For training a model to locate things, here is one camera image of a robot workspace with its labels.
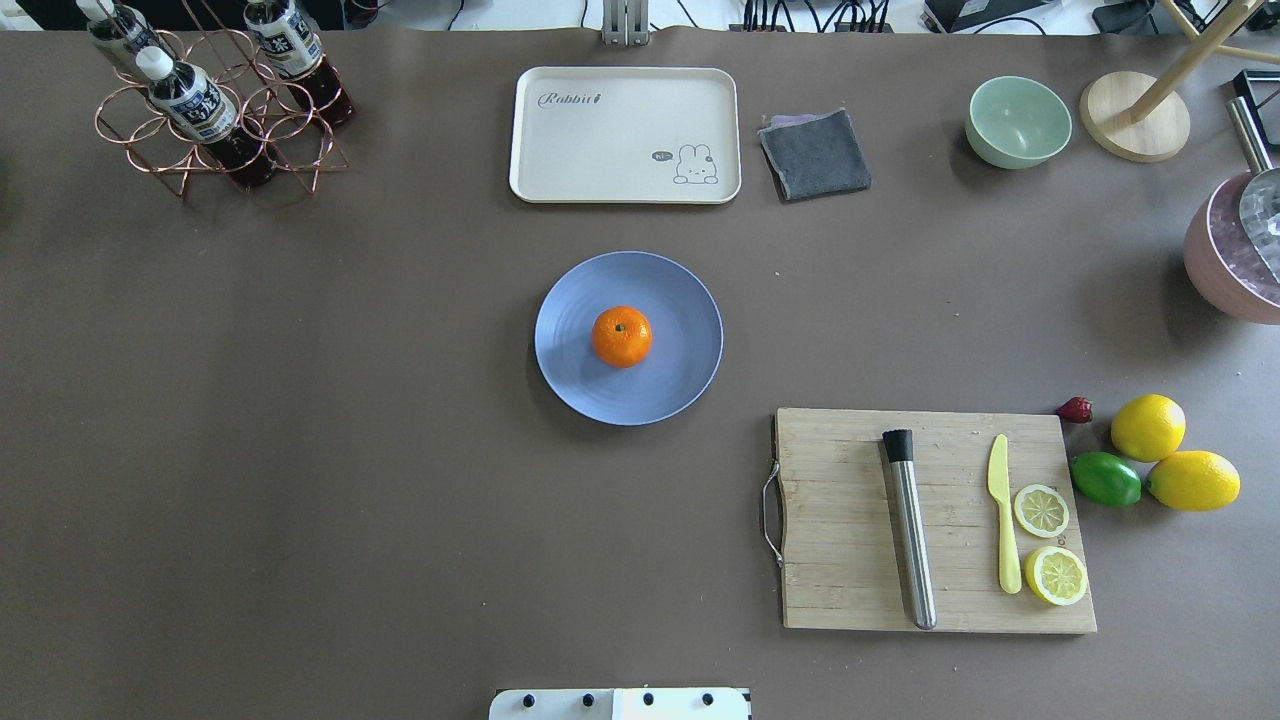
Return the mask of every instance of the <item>lime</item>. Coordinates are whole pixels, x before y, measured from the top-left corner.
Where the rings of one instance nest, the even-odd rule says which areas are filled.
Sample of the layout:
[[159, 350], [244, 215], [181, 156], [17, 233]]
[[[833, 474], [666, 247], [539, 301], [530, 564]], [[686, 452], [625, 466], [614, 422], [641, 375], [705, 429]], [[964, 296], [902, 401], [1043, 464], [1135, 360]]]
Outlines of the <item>lime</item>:
[[1240, 495], [1240, 474], [1221, 455], [1184, 450], [1147, 474], [1151, 495], [1175, 510], [1217, 510]]
[[1111, 421], [1111, 445], [1139, 462], [1164, 460], [1187, 434], [1187, 415], [1164, 395], [1135, 397]]
[[1089, 588], [1084, 562], [1070, 550], [1053, 544], [1032, 551], [1024, 564], [1027, 585], [1051, 605], [1074, 605]]
[[1093, 502], [1124, 507], [1142, 500], [1142, 480], [1110, 452], [1084, 452], [1071, 460], [1071, 482]]
[[1014, 518], [1028, 533], [1038, 538], [1062, 534], [1070, 514], [1066, 500], [1048, 486], [1027, 486], [1014, 498]]

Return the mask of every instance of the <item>red fruit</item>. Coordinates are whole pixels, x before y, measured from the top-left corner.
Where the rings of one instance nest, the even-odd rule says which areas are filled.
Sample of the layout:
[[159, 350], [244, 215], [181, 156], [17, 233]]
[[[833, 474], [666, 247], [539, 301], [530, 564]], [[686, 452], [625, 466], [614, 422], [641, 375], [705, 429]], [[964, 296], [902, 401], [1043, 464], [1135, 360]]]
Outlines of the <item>red fruit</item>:
[[1093, 404], [1087, 397], [1073, 397], [1055, 410], [1068, 423], [1088, 423], [1093, 419]]

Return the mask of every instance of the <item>bottle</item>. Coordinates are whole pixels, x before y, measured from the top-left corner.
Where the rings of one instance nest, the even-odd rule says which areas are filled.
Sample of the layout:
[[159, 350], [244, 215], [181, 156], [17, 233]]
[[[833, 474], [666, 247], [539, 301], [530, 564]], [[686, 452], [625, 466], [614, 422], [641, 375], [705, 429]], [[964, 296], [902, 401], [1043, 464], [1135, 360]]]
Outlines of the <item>bottle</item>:
[[198, 65], [143, 47], [138, 69], [151, 79], [151, 104], [188, 138], [202, 145], [241, 187], [256, 187], [275, 173], [274, 151], [244, 132], [238, 109]]
[[[311, 20], [294, 0], [248, 0], [244, 24], [257, 38], [266, 59], [291, 83], [311, 95], [316, 113], [330, 126], [340, 126], [356, 114], [351, 95], [342, 87], [337, 70], [324, 55]], [[306, 109], [307, 97], [289, 85], [293, 99]]]
[[155, 28], [142, 13], [128, 5], [116, 5], [114, 0], [76, 0], [76, 5], [88, 18], [86, 29], [93, 37], [93, 45], [125, 79], [142, 82], [134, 56], [143, 47], [161, 47]]

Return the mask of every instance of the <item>cutting board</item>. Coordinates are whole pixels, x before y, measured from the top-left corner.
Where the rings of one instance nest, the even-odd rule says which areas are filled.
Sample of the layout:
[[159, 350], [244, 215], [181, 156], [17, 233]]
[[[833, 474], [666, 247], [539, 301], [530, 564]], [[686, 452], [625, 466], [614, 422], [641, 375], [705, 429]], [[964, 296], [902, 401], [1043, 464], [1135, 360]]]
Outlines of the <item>cutting board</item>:
[[998, 433], [1009, 436], [1010, 497], [1046, 484], [1070, 511], [1057, 538], [1038, 538], [1015, 521], [1019, 566], [1044, 544], [1065, 547], [1088, 566], [1056, 415], [782, 407], [774, 423], [787, 628], [924, 632], [909, 619], [904, 600], [905, 565], [881, 437], [908, 428], [938, 610], [937, 628], [928, 632], [1097, 632], [1092, 587], [1075, 605], [1057, 607], [1025, 583], [1007, 594], [997, 579], [987, 456]]

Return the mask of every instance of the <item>folded towel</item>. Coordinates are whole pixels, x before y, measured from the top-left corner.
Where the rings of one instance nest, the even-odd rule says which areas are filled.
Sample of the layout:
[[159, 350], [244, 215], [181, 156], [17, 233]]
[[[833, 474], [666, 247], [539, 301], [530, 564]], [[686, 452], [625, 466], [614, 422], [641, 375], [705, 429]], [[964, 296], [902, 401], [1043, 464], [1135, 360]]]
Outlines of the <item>folded towel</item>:
[[759, 136], [783, 200], [854, 192], [872, 184], [844, 108], [826, 115], [774, 115]]

